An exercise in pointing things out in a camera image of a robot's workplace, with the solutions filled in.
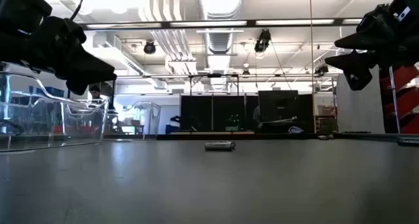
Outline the black partition panel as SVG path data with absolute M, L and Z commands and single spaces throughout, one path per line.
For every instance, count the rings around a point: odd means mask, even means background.
M 282 121 L 263 122 L 256 94 L 182 96 L 181 130 L 192 132 L 254 132 L 285 134 L 291 126 L 304 133 L 314 132 L 313 96 L 299 94 L 297 116 Z

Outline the black overhead frame beam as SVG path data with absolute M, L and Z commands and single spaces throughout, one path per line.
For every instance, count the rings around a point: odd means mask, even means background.
M 315 18 L 280 20 L 195 20 L 161 22 L 115 22 L 81 24 L 84 30 L 143 30 L 143 29 L 200 29 L 200 28 L 282 28 L 357 26 L 361 18 Z

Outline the red bin shelf rack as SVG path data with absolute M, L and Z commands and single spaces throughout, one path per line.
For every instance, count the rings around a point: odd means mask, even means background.
M 385 133 L 419 134 L 419 69 L 414 65 L 393 69 L 398 123 L 389 70 L 380 69 L 379 77 Z

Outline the white fabric partition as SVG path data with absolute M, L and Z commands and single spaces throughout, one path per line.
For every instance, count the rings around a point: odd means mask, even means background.
M 341 73 L 337 79 L 338 131 L 384 134 L 384 118 L 378 68 L 371 70 L 371 82 L 360 91 L 352 91 Z

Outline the blue and white bag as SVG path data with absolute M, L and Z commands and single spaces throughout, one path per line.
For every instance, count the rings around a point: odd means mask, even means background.
M 181 117 L 180 116 L 173 116 L 170 118 L 169 122 L 166 124 L 165 133 L 171 134 L 174 132 L 178 132 L 181 129 Z

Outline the dark printed cylinder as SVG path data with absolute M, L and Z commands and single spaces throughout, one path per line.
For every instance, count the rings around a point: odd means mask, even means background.
M 399 146 L 419 147 L 419 138 L 399 138 L 397 143 Z

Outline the person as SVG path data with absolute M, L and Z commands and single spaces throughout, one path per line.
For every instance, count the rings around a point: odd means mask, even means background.
M 91 99 L 91 102 L 92 103 L 100 104 L 102 102 L 102 99 L 101 99 L 101 90 L 100 90 L 100 88 L 99 88 L 98 85 L 92 85 L 89 88 L 89 93 L 92 96 L 92 99 Z

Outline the silver ventilation duct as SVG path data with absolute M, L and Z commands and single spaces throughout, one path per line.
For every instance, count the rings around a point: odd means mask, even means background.
M 200 0 L 202 18 L 209 21 L 236 20 L 242 0 Z M 207 64 L 211 73 L 225 74 L 230 66 L 232 53 L 232 29 L 207 30 L 204 34 Z

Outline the black metal frame stand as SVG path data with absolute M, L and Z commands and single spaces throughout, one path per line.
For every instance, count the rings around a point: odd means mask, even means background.
M 198 75 L 188 75 L 189 94 L 233 94 L 240 95 L 240 75 L 207 73 Z M 198 84 L 203 85 L 202 90 L 194 90 Z

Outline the white blue-capped battery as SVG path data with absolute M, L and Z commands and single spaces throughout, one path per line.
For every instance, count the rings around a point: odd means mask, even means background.
M 204 145 L 206 151 L 233 151 L 236 144 L 232 141 L 207 142 Z

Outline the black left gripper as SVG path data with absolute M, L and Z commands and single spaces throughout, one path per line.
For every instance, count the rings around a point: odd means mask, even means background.
M 32 24 L 22 17 L 0 19 L 0 62 L 53 73 L 79 96 L 95 83 L 115 80 L 112 65 L 76 46 L 76 38 L 59 34 L 60 19 L 48 16 Z

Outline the black twin ceiling spotlight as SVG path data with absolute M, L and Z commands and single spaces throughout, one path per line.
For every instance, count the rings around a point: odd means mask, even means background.
M 271 34 L 268 29 L 263 29 L 256 40 L 254 51 L 256 53 L 264 52 L 271 42 Z

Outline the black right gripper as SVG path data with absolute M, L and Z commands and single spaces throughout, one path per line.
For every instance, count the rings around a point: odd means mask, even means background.
M 335 41 L 339 48 L 378 50 L 379 63 L 414 65 L 419 62 L 419 12 L 405 7 L 400 13 L 378 19 L 383 33 L 357 32 Z M 363 90 L 372 80 L 370 69 L 376 65 L 372 52 L 332 56 L 325 59 L 327 65 L 343 70 L 351 90 Z

